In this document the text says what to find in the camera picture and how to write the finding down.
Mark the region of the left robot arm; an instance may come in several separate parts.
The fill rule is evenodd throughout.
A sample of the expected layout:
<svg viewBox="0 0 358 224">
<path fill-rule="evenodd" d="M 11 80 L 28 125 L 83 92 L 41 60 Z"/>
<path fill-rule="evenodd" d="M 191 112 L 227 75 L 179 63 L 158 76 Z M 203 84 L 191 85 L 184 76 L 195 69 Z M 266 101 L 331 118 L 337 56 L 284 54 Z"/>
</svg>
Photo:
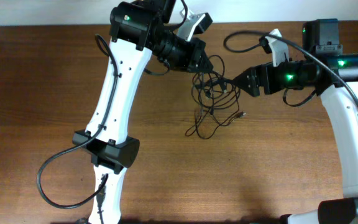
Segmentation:
<svg viewBox="0 0 358 224">
<path fill-rule="evenodd" d="M 140 141 L 128 135 L 135 93 L 151 57 L 169 70 L 207 73 L 213 69 L 197 38 L 212 24 L 205 12 L 181 11 L 181 24 L 168 25 L 174 1 L 121 2 L 111 11 L 109 65 L 97 107 L 86 129 L 76 131 L 74 144 L 87 141 L 98 192 L 85 223 L 119 223 L 124 176 L 133 165 Z"/>
</svg>

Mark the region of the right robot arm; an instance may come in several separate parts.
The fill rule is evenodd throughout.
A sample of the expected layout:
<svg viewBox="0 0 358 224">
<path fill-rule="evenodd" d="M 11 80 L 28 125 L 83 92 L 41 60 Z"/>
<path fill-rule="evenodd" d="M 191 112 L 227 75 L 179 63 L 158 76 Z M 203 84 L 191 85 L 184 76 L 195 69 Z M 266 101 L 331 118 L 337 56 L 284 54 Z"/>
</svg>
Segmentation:
<svg viewBox="0 0 358 224">
<path fill-rule="evenodd" d="M 343 52 L 338 24 L 337 19 L 304 23 L 298 50 L 305 59 L 300 61 L 290 59 L 288 49 L 293 43 L 279 31 L 261 33 L 273 60 L 248 68 L 234 79 L 236 86 L 254 97 L 311 87 L 333 127 L 343 197 L 323 201 L 310 212 L 283 215 L 280 223 L 358 223 L 358 54 Z"/>
</svg>

